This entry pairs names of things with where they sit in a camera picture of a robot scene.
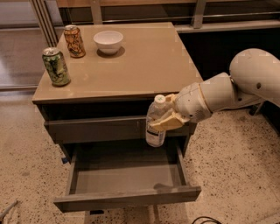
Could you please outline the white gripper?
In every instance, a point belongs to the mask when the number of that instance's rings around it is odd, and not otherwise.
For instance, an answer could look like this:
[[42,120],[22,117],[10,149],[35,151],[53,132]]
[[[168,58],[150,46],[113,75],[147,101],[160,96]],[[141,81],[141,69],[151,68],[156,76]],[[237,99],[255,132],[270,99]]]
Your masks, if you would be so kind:
[[197,82],[184,87],[178,94],[168,94],[165,101],[169,106],[175,104],[178,113],[169,112],[153,121],[150,126],[158,131],[175,130],[187,122],[199,123],[212,116]]

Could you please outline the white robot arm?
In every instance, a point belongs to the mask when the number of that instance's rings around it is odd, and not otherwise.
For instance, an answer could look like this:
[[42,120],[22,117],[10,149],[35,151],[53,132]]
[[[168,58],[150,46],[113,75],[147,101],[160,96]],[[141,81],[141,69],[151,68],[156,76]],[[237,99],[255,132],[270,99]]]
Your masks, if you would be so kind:
[[198,123],[223,109],[238,109],[269,101],[280,107],[280,61],[269,52],[250,48],[239,52],[228,73],[184,87],[165,97],[165,114],[152,122],[156,130],[175,130]]

